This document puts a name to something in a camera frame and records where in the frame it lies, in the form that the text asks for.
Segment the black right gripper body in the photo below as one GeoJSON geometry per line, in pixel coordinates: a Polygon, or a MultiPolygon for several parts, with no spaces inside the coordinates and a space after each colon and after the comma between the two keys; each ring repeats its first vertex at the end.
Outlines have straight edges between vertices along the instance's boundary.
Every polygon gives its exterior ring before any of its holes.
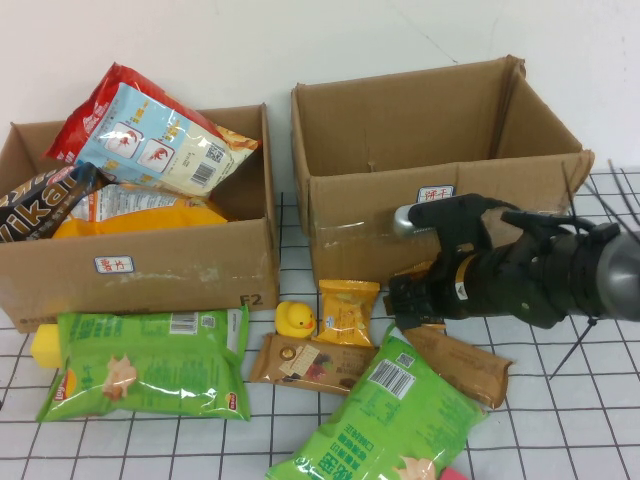
{"type": "Polygon", "coordinates": [[[461,320],[475,314],[465,286],[467,269],[475,257],[472,251],[439,253],[427,275],[429,318],[461,320]]]}

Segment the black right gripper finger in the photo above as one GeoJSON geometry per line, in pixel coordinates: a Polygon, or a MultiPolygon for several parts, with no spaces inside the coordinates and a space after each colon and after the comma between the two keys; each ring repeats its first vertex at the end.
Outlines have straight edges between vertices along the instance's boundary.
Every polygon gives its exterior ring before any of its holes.
{"type": "Polygon", "coordinates": [[[430,304],[424,301],[391,301],[392,315],[400,330],[410,330],[423,325],[440,327],[441,318],[437,316],[430,304]]]}
{"type": "Polygon", "coordinates": [[[389,280],[392,302],[428,302],[431,299],[427,274],[400,274],[389,280]]]}

